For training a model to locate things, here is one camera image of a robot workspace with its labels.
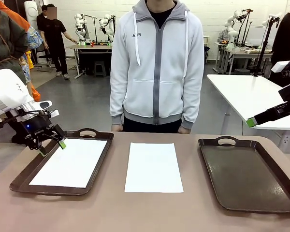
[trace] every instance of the white paper on tray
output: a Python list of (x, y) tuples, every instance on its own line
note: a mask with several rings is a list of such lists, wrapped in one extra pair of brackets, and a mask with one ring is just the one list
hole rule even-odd
[(107, 141), (66, 139), (30, 185), (86, 188)]
[(131, 143), (125, 192), (184, 192), (174, 144)]

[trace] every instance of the white hoodie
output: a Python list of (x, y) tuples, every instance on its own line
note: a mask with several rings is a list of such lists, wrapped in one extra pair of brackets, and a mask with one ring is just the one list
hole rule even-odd
[(124, 15), (112, 51), (110, 114), (161, 125), (184, 117), (191, 129), (200, 105), (204, 69), (200, 20), (177, 1), (161, 29), (145, 0)]

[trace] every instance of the brown tray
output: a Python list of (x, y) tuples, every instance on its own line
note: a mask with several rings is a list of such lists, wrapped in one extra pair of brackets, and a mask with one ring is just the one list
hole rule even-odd
[[(81, 133), (84, 131), (91, 131), (95, 133), (95, 136), (84, 135)], [(100, 156), (100, 159), (88, 181), (86, 188), (71, 188), (71, 187), (58, 187), (58, 186), (35, 186), (29, 185), (31, 180), (36, 176), (40, 169), (46, 164), (46, 162), (51, 158), (54, 152), (59, 148), (58, 143), (51, 141), (46, 146), (46, 151), (48, 155), (43, 157), (41, 154), (37, 155), (36, 158), (16, 177), (16, 179), (10, 184), (10, 190), (15, 192), (26, 192), (40, 195), (70, 195), (70, 196), (82, 196), (88, 193), (95, 181), (95, 178), (99, 172), (99, 169), (103, 163), (103, 160), (107, 154), (107, 151), (111, 145), (114, 134), (112, 133), (102, 133), (96, 130), (85, 128), (78, 131), (66, 131), (67, 138), (72, 139), (90, 139), (90, 140), (107, 140), (105, 148)]]
[[(219, 144), (231, 139), (235, 145)], [(229, 136), (200, 139), (209, 176), (222, 207), (255, 213), (290, 213), (290, 180), (257, 141)]]

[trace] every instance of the logo on hoodie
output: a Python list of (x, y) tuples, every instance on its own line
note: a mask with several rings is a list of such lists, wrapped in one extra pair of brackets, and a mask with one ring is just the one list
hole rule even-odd
[[(137, 37), (139, 37), (139, 36), (142, 36), (141, 33), (138, 33), (138, 34), (137, 34)], [(132, 37), (135, 38), (135, 34), (133, 34)]]

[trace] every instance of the person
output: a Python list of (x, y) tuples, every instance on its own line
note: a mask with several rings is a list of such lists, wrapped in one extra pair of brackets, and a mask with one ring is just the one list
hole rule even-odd
[(37, 16), (37, 26), (39, 30), (41, 30), (45, 22), (45, 19), (47, 19), (47, 6), (43, 5), (41, 9), (42, 9), (42, 13), (40, 13)]
[(227, 29), (223, 30), (223, 31), (222, 31), (221, 33), (219, 33), (219, 35), (218, 35), (217, 42), (218, 42), (218, 43), (222, 43), (223, 41), (229, 41), (229, 32), (228, 32)]
[(115, 33), (112, 131), (190, 133), (203, 70), (200, 20), (178, 0), (140, 0)]
[[(274, 44), (271, 63), (274, 66), (279, 61), (290, 60), (290, 12), (280, 22)], [(270, 81), (285, 87), (290, 84), (290, 77), (282, 77), (281, 73), (272, 72)]]
[(0, 10), (0, 69), (11, 69), (26, 84), (19, 60), (28, 49), (25, 30)]
[[(0, 0), (0, 10), (2, 12), (5, 12), (12, 20), (15, 21), (15, 23), (17, 23), (21, 28), (23, 28), (27, 32), (29, 49), (35, 49), (42, 44), (42, 38), (40, 37), (38, 32), (22, 16), (10, 10), (6, 5), (4, 5), (4, 0)], [(35, 96), (38, 95), (37, 94), (33, 95), (33, 92), (36, 92), (36, 90), (31, 83), (29, 62), (26, 53), (24, 53), (23, 56), (21, 57), (20, 64), (25, 74), (29, 94), (34, 97), (35, 101), (37, 101), (38, 98), (35, 98)]]
[(68, 68), (66, 62), (66, 51), (63, 44), (61, 33), (73, 43), (77, 43), (67, 33), (63, 23), (57, 19), (57, 8), (53, 4), (47, 5), (47, 19), (40, 28), (41, 36), (44, 39), (44, 47), (49, 50), (57, 69), (56, 76), (63, 75), (65, 80), (69, 80)]

